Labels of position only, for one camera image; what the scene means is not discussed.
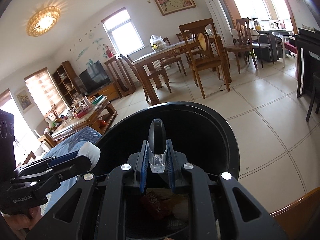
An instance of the window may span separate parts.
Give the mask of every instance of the window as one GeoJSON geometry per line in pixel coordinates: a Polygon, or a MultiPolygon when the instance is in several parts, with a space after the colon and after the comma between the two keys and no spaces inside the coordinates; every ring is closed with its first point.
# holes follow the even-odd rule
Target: window
{"type": "Polygon", "coordinates": [[[53,104],[58,107],[58,114],[61,114],[67,108],[47,68],[33,73],[24,80],[31,96],[44,117],[48,117],[47,112],[53,104]]]}
{"type": "Polygon", "coordinates": [[[9,89],[0,95],[0,109],[13,114],[14,116],[14,155],[16,164],[23,163],[28,154],[31,151],[36,152],[41,143],[37,140],[36,136],[24,120],[15,101],[12,99],[9,89]]]}
{"type": "Polygon", "coordinates": [[[273,7],[276,10],[278,19],[280,21],[284,20],[285,28],[287,30],[292,30],[293,27],[292,27],[292,23],[290,20],[290,14],[289,14],[287,5],[285,4],[285,1],[284,0],[272,0],[272,3],[273,3],[273,7]]]}
{"type": "Polygon", "coordinates": [[[126,56],[144,47],[125,8],[116,11],[101,22],[118,54],[126,56]]]}
{"type": "Polygon", "coordinates": [[[242,18],[270,19],[264,0],[235,0],[235,3],[242,18]]]}

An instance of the window blind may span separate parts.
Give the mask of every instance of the window blind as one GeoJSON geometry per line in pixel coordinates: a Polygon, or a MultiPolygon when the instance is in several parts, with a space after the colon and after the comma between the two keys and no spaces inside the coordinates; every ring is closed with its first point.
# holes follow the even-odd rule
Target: window blind
{"type": "Polygon", "coordinates": [[[3,106],[6,102],[11,99],[10,91],[7,89],[6,91],[0,94],[0,107],[3,106]]]}
{"type": "Polygon", "coordinates": [[[47,112],[53,104],[58,107],[58,114],[61,114],[67,108],[47,68],[33,73],[24,80],[31,96],[44,117],[48,117],[47,112]]]}

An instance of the plastic bag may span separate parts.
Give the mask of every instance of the plastic bag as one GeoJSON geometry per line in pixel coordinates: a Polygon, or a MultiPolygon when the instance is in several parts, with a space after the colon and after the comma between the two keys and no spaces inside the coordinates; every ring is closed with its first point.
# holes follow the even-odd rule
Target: plastic bag
{"type": "Polygon", "coordinates": [[[154,51],[159,51],[162,49],[165,49],[167,47],[167,44],[164,42],[164,40],[161,37],[151,35],[150,38],[150,44],[154,51]]]}

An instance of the perfume bottle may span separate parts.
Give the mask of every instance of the perfume bottle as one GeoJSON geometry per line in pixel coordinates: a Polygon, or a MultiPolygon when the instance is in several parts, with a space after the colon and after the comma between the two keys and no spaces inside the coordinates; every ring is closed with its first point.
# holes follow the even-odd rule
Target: perfume bottle
{"type": "Polygon", "coordinates": [[[161,119],[153,119],[148,138],[150,169],[153,173],[163,173],[167,155],[167,138],[161,119]]]}

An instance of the hand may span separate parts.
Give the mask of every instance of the hand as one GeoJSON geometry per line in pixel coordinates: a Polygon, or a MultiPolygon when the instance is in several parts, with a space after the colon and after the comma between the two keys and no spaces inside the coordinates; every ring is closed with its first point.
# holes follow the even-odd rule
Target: hand
{"type": "Polygon", "coordinates": [[[12,230],[20,230],[23,228],[33,228],[35,224],[42,218],[40,207],[34,207],[29,209],[31,219],[26,215],[7,215],[3,214],[4,220],[7,222],[12,230]]]}

